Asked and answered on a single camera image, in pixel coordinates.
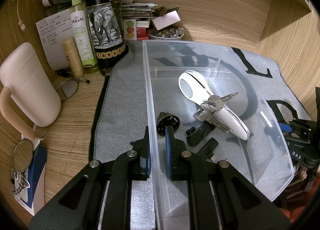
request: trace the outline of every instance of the stack of papers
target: stack of papers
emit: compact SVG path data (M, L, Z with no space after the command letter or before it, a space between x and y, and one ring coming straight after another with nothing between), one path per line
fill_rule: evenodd
M134 3L122 6L122 18L135 19L137 27L148 28L153 18L152 7L157 6L152 3Z

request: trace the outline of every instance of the metal key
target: metal key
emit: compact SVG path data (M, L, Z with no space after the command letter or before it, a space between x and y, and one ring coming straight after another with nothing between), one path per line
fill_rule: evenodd
M227 133L228 131L230 131L230 128L228 126L226 126L225 124L219 122L216 118L214 118L212 116L212 113L214 113L214 112L204 107L204 108L197 110L193 114L193 117L200 122L207 121L209 123L212 123L214 126L216 126L218 129L222 130L224 133Z
M224 97L220 97L218 95L212 95L208 99L208 102L210 102L211 104L208 104L208 105L212 110L219 111L224 107L224 102L230 100L233 96L236 96L237 94L238 92L234 92Z

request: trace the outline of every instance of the pen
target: pen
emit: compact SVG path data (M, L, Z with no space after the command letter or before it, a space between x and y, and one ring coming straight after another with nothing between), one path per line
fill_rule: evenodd
M79 82L84 82L84 83L90 83L90 80L82 78L82 77L77 77L77 76L73 76L72 74L66 72L65 70L61 69L58 70L58 75L62 76L62 77L66 77L66 78L74 78Z

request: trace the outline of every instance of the wine bottle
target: wine bottle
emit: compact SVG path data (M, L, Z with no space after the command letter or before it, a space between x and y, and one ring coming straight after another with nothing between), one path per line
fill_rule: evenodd
M124 44L122 0L85 0L98 67L102 75L128 52Z

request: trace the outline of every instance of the handwritten note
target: handwritten note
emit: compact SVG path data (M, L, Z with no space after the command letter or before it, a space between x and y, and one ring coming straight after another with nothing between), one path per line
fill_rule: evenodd
M45 56L52 70L69 67L61 41L73 37L69 9L44 18L36 23Z

